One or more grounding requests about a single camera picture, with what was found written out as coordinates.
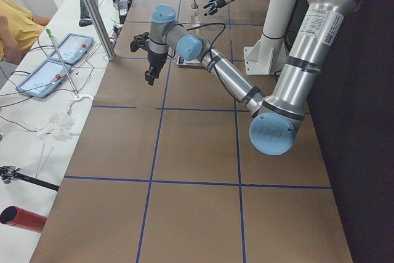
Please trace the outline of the far blue teach pendant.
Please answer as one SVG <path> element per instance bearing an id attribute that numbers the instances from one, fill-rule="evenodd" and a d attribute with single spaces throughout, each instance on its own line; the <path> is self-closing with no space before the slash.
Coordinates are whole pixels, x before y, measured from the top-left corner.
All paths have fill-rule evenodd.
<path id="1" fill-rule="evenodd" d="M 63 61 L 68 65 L 75 65 L 87 53 L 93 42 L 91 36 L 69 33 L 57 46 Z"/>

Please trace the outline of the near blue teach pendant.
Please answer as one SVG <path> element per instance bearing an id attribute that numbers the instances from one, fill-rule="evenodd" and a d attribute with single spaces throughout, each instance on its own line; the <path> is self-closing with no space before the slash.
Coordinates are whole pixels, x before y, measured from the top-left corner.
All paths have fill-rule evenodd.
<path id="1" fill-rule="evenodd" d="M 59 61 L 47 59 L 18 84 L 16 90 L 24 95 L 43 99 L 53 93 L 65 78 L 63 65 Z"/>

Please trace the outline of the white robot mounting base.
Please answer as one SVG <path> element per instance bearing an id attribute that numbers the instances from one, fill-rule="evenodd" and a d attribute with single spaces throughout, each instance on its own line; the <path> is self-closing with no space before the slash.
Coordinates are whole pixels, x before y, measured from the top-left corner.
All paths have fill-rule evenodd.
<path id="1" fill-rule="evenodd" d="M 281 70 L 287 59 L 286 35 L 296 0 L 270 0 L 261 38 L 252 47 L 244 48 L 247 75 L 272 75 Z"/>

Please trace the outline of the thin metal rod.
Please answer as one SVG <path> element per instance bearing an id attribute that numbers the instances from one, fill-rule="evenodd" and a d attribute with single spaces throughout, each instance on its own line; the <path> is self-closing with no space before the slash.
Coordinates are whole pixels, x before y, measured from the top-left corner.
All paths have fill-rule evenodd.
<path id="1" fill-rule="evenodd" d="M 51 31 L 50 31 L 50 29 L 48 29 L 48 28 L 46 28 L 45 31 L 46 31 L 46 33 L 47 33 L 47 35 L 48 35 L 50 41 L 52 42 L 52 45 L 53 45 L 53 47 L 54 47 L 54 49 L 55 49 L 55 52 L 56 52 L 56 54 L 58 55 L 59 61 L 60 61 L 60 63 L 62 64 L 62 67 L 63 67 L 63 69 L 64 69 L 64 71 L 65 71 L 66 77 L 68 78 L 68 80 L 69 80 L 69 82 L 70 82 L 70 84 L 71 84 L 71 88 L 72 88 L 72 90 L 73 90 L 73 92 L 74 92 L 74 98 L 75 98 L 75 99 L 79 99 L 78 90 L 77 90 L 76 86 L 74 85 L 74 82 L 73 82 L 73 80 L 72 80 L 72 78 L 71 78 L 71 76 L 70 76 L 69 70 L 67 70 L 67 68 L 66 68 L 65 62 L 64 62 L 64 60 L 63 60 L 63 58 L 62 58 L 62 56 L 61 56 L 60 50 L 59 50 L 59 48 L 58 48 L 58 46 L 57 46 L 57 44 L 56 44 L 56 42 L 55 42 L 55 39 L 54 39 L 54 37 L 53 37 Z"/>

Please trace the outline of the crumpled white tissue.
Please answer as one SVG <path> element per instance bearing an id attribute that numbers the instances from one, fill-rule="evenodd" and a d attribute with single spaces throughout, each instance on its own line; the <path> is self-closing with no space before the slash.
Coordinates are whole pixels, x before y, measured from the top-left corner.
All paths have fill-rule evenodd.
<path id="1" fill-rule="evenodd" d="M 55 140 L 68 140 L 71 139 L 71 127 L 75 124 L 75 121 L 72 117 L 72 106 L 84 99 L 93 100 L 94 97 L 89 94 L 77 94 L 73 97 L 71 101 L 69 101 L 67 105 L 67 111 L 61 113 L 52 114 L 47 123 L 45 123 L 41 128 L 36 132 L 37 137 L 41 140 L 45 138 L 47 135 L 51 135 Z"/>

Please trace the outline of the blue teach pendant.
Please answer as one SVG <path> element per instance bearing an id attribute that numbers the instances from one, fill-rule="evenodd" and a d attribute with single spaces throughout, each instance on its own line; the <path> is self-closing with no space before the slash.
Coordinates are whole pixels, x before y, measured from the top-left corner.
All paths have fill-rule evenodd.
<path id="1" fill-rule="evenodd" d="M 65 78 L 63 65 L 59 61 L 47 59 L 18 84 L 16 90 L 24 95 L 43 99 L 53 93 Z"/>
<path id="2" fill-rule="evenodd" d="M 91 36 L 69 33 L 57 46 L 63 61 L 68 65 L 75 65 L 87 53 L 93 42 Z"/>

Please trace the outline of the clear glass sauce bottle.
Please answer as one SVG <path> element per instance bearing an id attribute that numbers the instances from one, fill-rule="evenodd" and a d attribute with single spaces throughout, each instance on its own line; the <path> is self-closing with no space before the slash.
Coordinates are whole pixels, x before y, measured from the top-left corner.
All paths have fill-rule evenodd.
<path id="1" fill-rule="evenodd" d="M 190 5 L 190 15 L 192 26 L 199 26 L 199 5 L 197 4 L 196 0 L 193 0 Z"/>

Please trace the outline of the black computer mouse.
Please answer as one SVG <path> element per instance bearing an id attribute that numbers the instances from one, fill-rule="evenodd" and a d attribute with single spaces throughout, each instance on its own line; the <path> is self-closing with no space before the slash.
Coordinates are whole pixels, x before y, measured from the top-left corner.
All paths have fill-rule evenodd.
<path id="1" fill-rule="evenodd" d="M 83 18 L 78 22 L 78 25 L 80 27 L 85 27 L 85 26 L 89 26 L 92 25 L 92 20 L 89 18 Z"/>

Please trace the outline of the aluminium frame post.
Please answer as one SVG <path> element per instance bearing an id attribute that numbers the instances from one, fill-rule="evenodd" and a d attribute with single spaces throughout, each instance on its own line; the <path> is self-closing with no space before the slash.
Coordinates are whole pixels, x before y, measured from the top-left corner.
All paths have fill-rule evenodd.
<path id="1" fill-rule="evenodd" d="M 99 40 L 102 43 L 105 53 L 109 61 L 112 61 L 115 58 L 116 54 L 107 35 L 107 31 L 100 15 L 98 6 L 96 5 L 94 0 L 84 0 L 84 2 L 88 8 L 89 15 L 91 16 L 94 28 L 96 30 Z"/>

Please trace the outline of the silver digital kitchen scale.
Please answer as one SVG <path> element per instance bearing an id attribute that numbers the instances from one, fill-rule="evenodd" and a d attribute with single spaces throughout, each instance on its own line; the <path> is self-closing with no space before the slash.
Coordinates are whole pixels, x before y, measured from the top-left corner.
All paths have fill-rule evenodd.
<path id="1" fill-rule="evenodd" d="M 199 60 L 197 59 L 186 60 L 185 58 L 179 55 L 176 56 L 176 64 L 179 67 L 184 67 L 184 68 L 204 68 L 203 64 Z"/>

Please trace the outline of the red cylinder bottle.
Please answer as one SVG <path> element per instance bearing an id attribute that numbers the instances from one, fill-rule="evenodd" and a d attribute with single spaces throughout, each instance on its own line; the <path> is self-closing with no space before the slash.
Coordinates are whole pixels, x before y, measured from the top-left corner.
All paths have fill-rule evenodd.
<path id="1" fill-rule="evenodd" d="M 47 217 L 17 206 L 8 206 L 1 213 L 1 224 L 41 233 Z"/>

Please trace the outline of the person in yellow shirt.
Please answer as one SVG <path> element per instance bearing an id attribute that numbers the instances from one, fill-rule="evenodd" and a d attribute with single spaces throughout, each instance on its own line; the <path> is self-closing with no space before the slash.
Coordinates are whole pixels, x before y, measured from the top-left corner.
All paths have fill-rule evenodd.
<path id="1" fill-rule="evenodd" d="M 18 65 L 50 21 L 10 0 L 1 0 L 1 61 Z"/>

